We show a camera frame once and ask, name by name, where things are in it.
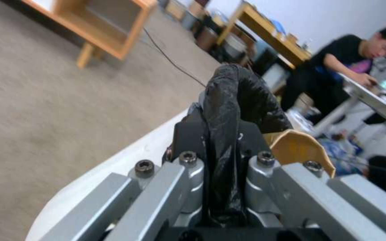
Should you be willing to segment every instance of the man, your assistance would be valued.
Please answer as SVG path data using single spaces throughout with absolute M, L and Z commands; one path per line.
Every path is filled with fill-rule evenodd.
M 346 35 L 321 49 L 309 61 L 301 64 L 287 79 L 282 96 L 284 111 L 294 105 L 305 92 L 314 100 L 321 115 L 312 118 L 316 124 L 349 98 L 343 91 L 342 73 L 364 87 L 370 88 L 376 80 L 368 75 L 374 58 L 386 56 L 386 28 L 375 33 L 369 40 Z

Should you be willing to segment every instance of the black plastic bag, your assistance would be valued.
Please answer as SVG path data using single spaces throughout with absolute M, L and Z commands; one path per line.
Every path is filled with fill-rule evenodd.
M 208 124 L 210 220 L 219 226 L 246 224 L 243 183 L 248 162 L 237 147 L 239 123 L 255 123 L 262 133 L 292 128 L 262 79 L 239 65 L 219 67 L 205 89 L 202 115 Z

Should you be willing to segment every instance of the table leg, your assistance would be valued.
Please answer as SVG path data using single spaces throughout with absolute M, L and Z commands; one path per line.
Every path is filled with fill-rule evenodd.
M 220 45 L 223 42 L 223 40 L 227 37 L 227 35 L 230 33 L 230 31 L 232 30 L 233 26 L 236 23 L 236 20 L 244 13 L 244 9 L 247 6 L 247 4 L 249 3 L 241 3 L 238 9 L 236 9 L 236 12 L 230 17 L 230 20 L 227 23 L 226 28 L 217 39 L 217 45 Z
M 314 130 L 311 136 L 318 137 L 324 130 L 326 130 L 329 125 L 332 125 L 337 121 L 341 116 L 343 116 L 347 111 L 351 110 L 354 105 L 359 102 L 358 98 L 351 96 L 347 101 L 340 104 L 336 109 L 334 109 L 330 114 L 328 114 L 324 119 L 318 122 L 314 126 Z
M 84 67 L 89 62 L 90 57 L 92 57 L 94 49 L 95 49 L 95 46 L 93 46 L 89 42 L 85 42 L 83 44 L 83 48 L 81 49 L 80 55 L 77 59 L 77 67 L 78 68 L 84 69 Z
M 120 56 L 118 57 L 120 60 L 124 60 L 129 50 L 133 47 L 133 44 L 139 37 L 139 34 L 144 27 L 145 21 L 148 19 L 150 15 L 150 11 L 152 9 L 142 9 L 139 13 L 138 17 L 136 17 L 135 22 L 133 23 L 132 28 L 130 29 L 129 35 L 127 36 L 126 42 L 121 50 Z
M 103 54 L 104 54 L 104 51 L 101 48 L 96 47 L 95 51 L 93 52 L 93 57 L 100 60 L 102 59 Z

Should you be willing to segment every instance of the white desk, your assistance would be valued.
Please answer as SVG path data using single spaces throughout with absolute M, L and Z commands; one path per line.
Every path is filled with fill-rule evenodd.
M 317 137 L 322 134 L 324 130 L 326 130 L 330 125 L 337 121 L 347 111 L 351 110 L 351 108 L 354 107 L 354 105 L 356 105 L 359 101 L 364 102 L 366 105 L 371 107 L 374 111 L 386 119 L 386 102 L 347 76 L 342 75 L 342 77 L 348 84 L 346 91 L 349 95 L 351 95 L 351 97 L 339 105 L 336 109 L 334 109 L 323 120 L 317 123 L 317 125 L 314 126 L 314 132 L 312 133 L 312 136 Z
M 115 172 L 127 176 L 135 163 L 142 159 L 149 159 L 156 165 L 161 166 L 162 155 L 173 139 L 174 125 L 186 114 L 187 110 L 152 130 L 61 189 L 35 218 L 26 241 L 39 240 L 110 173 Z

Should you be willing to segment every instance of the hex socket screw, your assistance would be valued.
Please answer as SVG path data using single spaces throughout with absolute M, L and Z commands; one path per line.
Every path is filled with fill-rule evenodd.
M 260 151 L 257 154 L 257 163 L 265 167 L 273 167 L 275 164 L 275 157 L 270 151 Z
M 316 161 L 306 161 L 303 163 L 303 166 L 317 177 L 321 177 L 323 175 L 324 168 Z
M 185 167 L 194 167 L 196 166 L 197 156 L 193 151 L 183 151 L 179 155 L 180 164 Z
M 154 163 L 150 160 L 140 160 L 135 164 L 135 174 L 138 177 L 151 177 L 154 173 Z

